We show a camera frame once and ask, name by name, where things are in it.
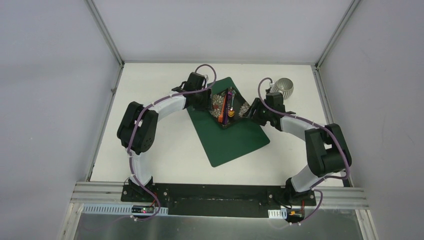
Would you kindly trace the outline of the black floral square plate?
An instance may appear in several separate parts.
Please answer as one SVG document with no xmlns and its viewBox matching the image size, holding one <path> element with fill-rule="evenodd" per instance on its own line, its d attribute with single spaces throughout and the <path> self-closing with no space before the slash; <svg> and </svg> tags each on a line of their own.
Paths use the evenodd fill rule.
<svg viewBox="0 0 424 240">
<path fill-rule="evenodd" d="M 235 87 L 228 87 L 212 95 L 212 109 L 209 113 L 221 128 L 226 129 L 239 123 L 250 107 Z"/>
</svg>

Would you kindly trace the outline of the orange plastic fork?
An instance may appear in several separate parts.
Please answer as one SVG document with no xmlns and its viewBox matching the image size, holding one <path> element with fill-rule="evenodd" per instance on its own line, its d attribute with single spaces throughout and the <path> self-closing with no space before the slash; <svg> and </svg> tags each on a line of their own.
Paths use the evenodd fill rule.
<svg viewBox="0 0 424 240">
<path fill-rule="evenodd" d="M 218 120 L 218 122 L 219 122 L 220 124 L 222 124 L 222 123 L 223 123 L 224 113 L 225 113 L 225 111 L 226 111 L 226 102 L 227 102 L 227 97 L 228 97 L 228 94 L 226 93 L 226 94 L 223 96 L 223 103 L 222 103 L 222 106 L 221 106 L 220 115 L 219 115 L 219 116 L 218 116 L 218 118 L 217 118 L 217 120 Z"/>
</svg>

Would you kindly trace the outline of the blue plastic knife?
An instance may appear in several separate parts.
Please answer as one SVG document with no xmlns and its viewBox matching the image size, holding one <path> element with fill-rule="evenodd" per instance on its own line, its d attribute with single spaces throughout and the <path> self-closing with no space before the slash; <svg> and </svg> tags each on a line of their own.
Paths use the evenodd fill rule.
<svg viewBox="0 0 424 240">
<path fill-rule="evenodd" d="M 229 111 L 230 100 L 231 100 L 231 97 L 229 95 L 227 95 L 226 96 L 224 114 L 223 114 L 223 122 L 222 122 L 222 124 L 224 126 L 228 124 L 228 111 Z"/>
</svg>

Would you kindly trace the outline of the purple metallic fork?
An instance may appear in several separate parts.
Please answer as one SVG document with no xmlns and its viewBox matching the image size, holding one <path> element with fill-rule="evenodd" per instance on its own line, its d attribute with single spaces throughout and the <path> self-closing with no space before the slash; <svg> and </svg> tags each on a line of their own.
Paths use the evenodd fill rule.
<svg viewBox="0 0 424 240">
<path fill-rule="evenodd" d="M 230 96 L 230 104 L 231 104 L 231 100 L 233 99 L 233 101 L 234 101 L 236 91 L 232 87 L 230 87 L 229 90 L 228 90 L 228 95 Z"/>
</svg>

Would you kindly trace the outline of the grey ribbed mug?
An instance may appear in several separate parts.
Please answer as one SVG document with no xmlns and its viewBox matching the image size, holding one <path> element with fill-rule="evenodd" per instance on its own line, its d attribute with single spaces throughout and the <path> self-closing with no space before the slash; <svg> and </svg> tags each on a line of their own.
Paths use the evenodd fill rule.
<svg viewBox="0 0 424 240">
<path fill-rule="evenodd" d="M 274 84 L 273 91 L 282 94 L 283 99 L 287 100 L 293 94 L 294 83 L 289 78 L 280 78 Z"/>
</svg>

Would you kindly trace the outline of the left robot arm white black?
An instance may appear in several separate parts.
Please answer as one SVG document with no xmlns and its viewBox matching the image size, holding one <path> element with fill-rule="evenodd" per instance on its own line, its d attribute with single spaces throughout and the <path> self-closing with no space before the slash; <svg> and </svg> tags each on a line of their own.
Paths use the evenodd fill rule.
<svg viewBox="0 0 424 240">
<path fill-rule="evenodd" d="M 152 198 L 153 189 L 147 185 L 153 178 L 147 151 L 152 147 L 157 125 L 163 118 L 187 109 L 209 110 L 212 90 L 208 77 L 191 72 L 188 79 L 171 90 L 168 96 L 149 104 L 133 101 L 128 104 L 117 130 L 117 138 L 130 159 L 130 181 L 135 184 L 133 195 L 140 202 Z"/>
</svg>

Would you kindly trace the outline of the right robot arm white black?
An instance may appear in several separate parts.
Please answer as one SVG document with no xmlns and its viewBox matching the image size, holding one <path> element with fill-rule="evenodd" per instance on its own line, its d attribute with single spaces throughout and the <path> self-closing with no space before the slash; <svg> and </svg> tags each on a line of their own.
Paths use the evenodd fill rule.
<svg viewBox="0 0 424 240">
<path fill-rule="evenodd" d="M 312 190 L 327 178 L 345 171 L 348 178 L 352 157 L 341 127 L 336 124 L 320 125 L 286 111 L 282 94 L 267 93 L 265 99 L 257 97 L 243 117 L 258 125 L 270 124 L 280 132 L 291 134 L 305 142 L 307 165 L 286 181 L 284 200 L 296 205 L 304 192 Z"/>
</svg>

